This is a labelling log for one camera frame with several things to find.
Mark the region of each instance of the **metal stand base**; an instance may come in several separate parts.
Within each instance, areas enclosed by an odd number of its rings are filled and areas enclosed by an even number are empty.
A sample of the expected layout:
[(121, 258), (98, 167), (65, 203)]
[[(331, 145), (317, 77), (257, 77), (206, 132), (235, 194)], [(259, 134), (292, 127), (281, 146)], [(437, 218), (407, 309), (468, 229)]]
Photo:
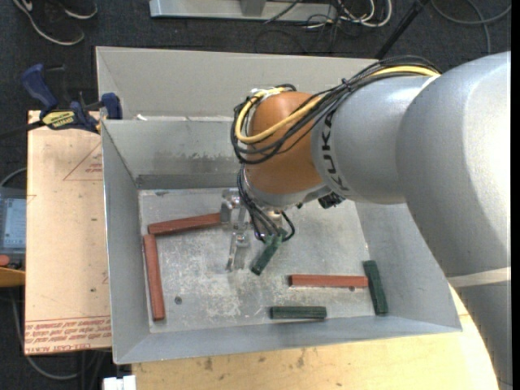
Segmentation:
[[(240, 0), (150, 0), (150, 16), (153, 18), (211, 18), (236, 20), (269, 20), (280, 13), (290, 3), (266, 2), (260, 15), (244, 15)], [(298, 3), (278, 20), (305, 22), (311, 16), (321, 21), (317, 15), (334, 17), (336, 11), (328, 4)]]

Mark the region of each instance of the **wooden board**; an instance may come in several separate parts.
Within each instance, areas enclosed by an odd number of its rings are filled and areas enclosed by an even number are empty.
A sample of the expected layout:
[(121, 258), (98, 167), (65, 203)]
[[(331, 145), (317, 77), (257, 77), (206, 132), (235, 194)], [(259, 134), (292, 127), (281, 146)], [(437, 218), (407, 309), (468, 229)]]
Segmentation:
[(29, 132), (27, 198), (25, 353), (110, 347), (101, 137)]
[(0, 267), (0, 288), (10, 288), (25, 284), (25, 271)]

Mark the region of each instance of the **dark carpet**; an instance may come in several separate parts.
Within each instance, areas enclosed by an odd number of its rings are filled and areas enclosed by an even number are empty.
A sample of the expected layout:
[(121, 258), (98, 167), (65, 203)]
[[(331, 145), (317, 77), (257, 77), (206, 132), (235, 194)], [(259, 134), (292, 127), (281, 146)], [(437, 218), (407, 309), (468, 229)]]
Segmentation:
[[(306, 0), (329, 2), (329, 0)], [(84, 93), (87, 103), (96, 101), (96, 46), (210, 50), (242, 53), (309, 54), (315, 56), (374, 58), (415, 0), (392, 0), (394, 14), (385, 27), (368, 29), (346, 25), (333, 37), (328, 32), (307, 32), (301, 26), (274, 22), (216, 19), (151, 19), (149, 0), (96, 0), (99, 12), (80, 23), (86, 38), (79, 45), (63, 47), (37, 35), (26, 16), (11, 0), (0, 0), (0, 133), (23, 126), (26, 112), (39, 109), (20, 83), (21, 74), (35, 63), (46, 67), (65, 65), (68, 92)], [(471, 0), (484, 18), (501, 13), (511, 0)], [(435, 0), (447, 14), (478, 20), (465, 0)], [(511, 13), (488, 25), (491, 48), (482, 26), (455, 24), (425, 6), (414, 22), (389, 50), (388, 56), (415, 54), (430, 59), (446, 71), (464, 62), (511, 48)], [(27, 163), (24, 134), (0, 141), (0, 179)], [(10, 186), (23, 188), (25, 175)], [(15, 290), (23, 299), (23, 289)], [(24, 360), (15, 332), (7, 291), (0, 291), (0, 390), (73, 389), (79, 380), (56, 382), (41, 377)], [(39, 360), (55, 374), (69, 375), (80, 368), (79, 354), (64, 354)], [(114, 373), (107, 357), (101, 375)]]

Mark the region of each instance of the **metal stand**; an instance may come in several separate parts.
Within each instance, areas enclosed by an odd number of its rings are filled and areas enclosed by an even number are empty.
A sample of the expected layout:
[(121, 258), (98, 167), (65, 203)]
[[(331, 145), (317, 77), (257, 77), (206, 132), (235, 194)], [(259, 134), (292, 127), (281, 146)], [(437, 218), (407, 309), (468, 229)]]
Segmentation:
[[(150, 0), (152, 18), (214, 18), (269, 20), (292, 1), (268, 0)], [(329, 15), (330, 6), (321, 3), (298, 3), (278, 20), (302, 22), (313, 15)]]

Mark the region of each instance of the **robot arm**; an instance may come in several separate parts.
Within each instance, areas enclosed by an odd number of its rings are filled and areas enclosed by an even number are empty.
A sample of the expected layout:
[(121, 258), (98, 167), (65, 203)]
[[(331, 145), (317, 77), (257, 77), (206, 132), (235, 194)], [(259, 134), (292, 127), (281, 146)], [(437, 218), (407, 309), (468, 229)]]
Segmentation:
[(237, 107), (232, 132), (243, 193), (260, 209), (406, 202), (446, 276), (479, 279), (457, 291), (504, 388), (513, 382), (510, 58), (443, 75), (414, 58), (382, 61), (315, 95), (282, 85)]

